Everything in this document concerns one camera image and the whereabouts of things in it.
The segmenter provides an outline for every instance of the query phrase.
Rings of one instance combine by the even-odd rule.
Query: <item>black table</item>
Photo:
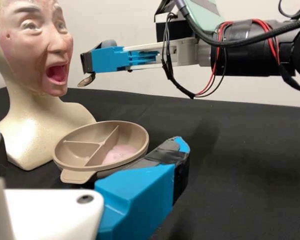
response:
[[[149,149],[181,136],[191,147],[188,187],[151,239],[300,240],[300,108],[70,89],[97,121],[144,126]],[[0,119],[8,112],[0,89]],[[50,162],[12,164],[8,188],[72,188]]]

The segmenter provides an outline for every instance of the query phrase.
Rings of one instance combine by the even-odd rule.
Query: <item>green object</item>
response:
[[[184,0],[195,23],[203,30],[213,32],[225,20],[220,15],[216,0]]]

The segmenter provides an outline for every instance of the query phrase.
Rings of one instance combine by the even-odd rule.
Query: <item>mannequin face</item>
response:
[[[55,97],[67,93],[73,38],[57,0],[2,0],[0,46],[20,84]]]

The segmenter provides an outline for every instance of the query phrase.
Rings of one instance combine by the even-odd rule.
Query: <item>red wire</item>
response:
[[[219,42],[221,42],[221,40],[222,40],[222,34],[220,34],[220,33],[223,32],[224,27],[227,26],[227,25],[229,25],[229,24],[232,24],[232,23],[233,23],[232,21],[226,21],[226,22],[224,22],[224,23],[220,26],[220,28],[219,28],[219,30],[218,30],[218,41],[219,41]],[[205,92],[205,90],[210,86],[210,84],[211,84],[211,82],[212,82],[212,79],[213,79],[213,77],[214,77],[214,75],[215,75],[215,73],[216,73],[217,61],[218,61],[218,59],[219,59],[219,53],[220,53],[220,47],[218,47],[218,48],[216,49],[216,60],[215,60],[215,62],[214,62],[213,68],[212,68],[212,73],[211,73],[211,76],[210,76],[210,80],[209,80],[209,82],[207,83],[207,85],[205,86],[205,88],[204,88],[203,90],[201,90],[200,92],[198,92],[198,93],[196,94],[196,96],[203,94],[203,93]]]
[[[264,22],[260,19],[253,19],[253,22],[259,24],[265,32],[270,31],[270,26],[266,22]],[[277,38],[275,39],[275,42],[276,42],[276,50],[275,50],[275,47],[274,47],[274,44],[273,44],[272,40],[270,38],[268,38],[268,43],[269,43],[272,55],[274,56],[275,60],[280,64],[279,44],[278,44],[278,39]]]
[[[264,22],[264,21],[262,21],[260,19],[253,19],[252,21],[255,22],[255,23],[257,23],[257,24],[259,24],[263,28],[263,30],[265,32],[269,32],[270,31],[270,26],[266,22]],[[224,22],[220,26],[219,31],[218,31],[218,41],[219,42],[222,40],[222,34],[220,34],[220,33],[223,32],[224,27],[227,26],[227,25],[229,25],[229,24],[232,24],[232,23],[233,23],[232,21],[227,21],[227,22]],[[274,47],[274,44],[273,44],[272,40],[270,38],[268,38],[268,44],[269,44],[270,50],[272,52],[272,55],[275,58],[275,60],[278,62],[278,64],[280,64],[279,42],[278,42],[278,38],[277,37],[275,38],[275,43],[276,43],[276,50],[275,50],[275,47]],[[212,79],[213,79],[213,77],[214,77],[214,75],[216,73],[217,61],[219,59],[219,53],[220,53],[220,47],[218,47],[216,49],[216,60],[214,62],[213,68],[212,68],[212,73],[211,73],[209,82],[207,83],[207,85],[205,86],[205,88],[202,91],[200,91],[200,92],[198,92],[196,94],[196,96],[203,94],[205,92],[205,90],[210,86],[210,84],[212,82]]]

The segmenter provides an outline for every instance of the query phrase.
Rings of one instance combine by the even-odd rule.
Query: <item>bowl handle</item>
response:
[[[60,179],[66,184],[85,184],[94,174],[95,171],[71,171],[63,169]]]

